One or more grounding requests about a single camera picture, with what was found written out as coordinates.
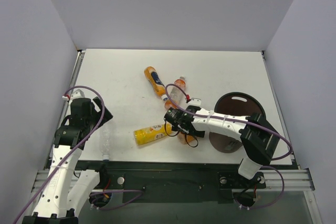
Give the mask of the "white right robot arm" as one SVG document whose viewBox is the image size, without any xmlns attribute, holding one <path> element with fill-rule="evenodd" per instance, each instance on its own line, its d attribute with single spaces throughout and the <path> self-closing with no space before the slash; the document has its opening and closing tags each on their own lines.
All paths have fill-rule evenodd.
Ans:
<svg viewBox="0 0 336 224">
<path fill-rule="evenodd" d="M 170 108 L 164 119 L 173 131 L 192 137 L 204 137 L 205 132 L 217 133 L 242 143 L 246 152 L 235 173 L 235 182 L 248 186 L 263 166 L 268 166 L 279 143 L 278 133 L 261 115 L 232 116 L 189 105 L 185 110 Z"/>
</svg>

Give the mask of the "yellow juice bottle blue cap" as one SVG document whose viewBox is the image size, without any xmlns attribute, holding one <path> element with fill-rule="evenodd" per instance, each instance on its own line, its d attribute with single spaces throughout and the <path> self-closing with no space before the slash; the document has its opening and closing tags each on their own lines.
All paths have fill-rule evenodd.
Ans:
<svg viewBox="0 0 336 224">
<path fill-rule="evenodd" d="M 145 127 L 133 132 L 134 140 L 138 145 L 145 145 L 162 139 L 172 133 L 171 124 L 160 124 Z"/>
</svg>

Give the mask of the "small orange berry juice bottle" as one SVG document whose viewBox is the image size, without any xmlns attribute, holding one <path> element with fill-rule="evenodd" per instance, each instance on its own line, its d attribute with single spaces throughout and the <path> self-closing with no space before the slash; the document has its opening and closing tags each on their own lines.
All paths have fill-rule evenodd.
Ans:
<svg viewBox="0 0 336 224">
<path fill-rule="evenodd" d="M 178 139 L 180 140 L 180 142 L 181 142 L 182 144 L 190 144 L 191 142 L 194 141 L 194 138 L 193 138 L 192 136 L 190 136 L 190 135 L 185 135 L 185 134 L 183 134 L 183 133 L 179 133 L 179 134 L 177 135 L 177 137 L 178 137 Z"/>
</svg>

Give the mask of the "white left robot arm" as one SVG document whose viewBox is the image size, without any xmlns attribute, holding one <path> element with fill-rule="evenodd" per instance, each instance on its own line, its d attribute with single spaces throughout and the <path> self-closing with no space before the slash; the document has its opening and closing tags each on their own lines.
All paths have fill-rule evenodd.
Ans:
<svg viewBox="0 0 336 224">
<path fill-rule="evenodd" d="M 40 187 L 39 201 L 23 223 L 78 223 L 78 215 L 91 191 L 104 187 L 108 175 L 102 167 L 85 168 L 72 186 L 77 162 L 91 134 L 113 118 L 100 97 L 72 97 L 70 113 L 55 132 L 48 177 Z"/>
</svg>

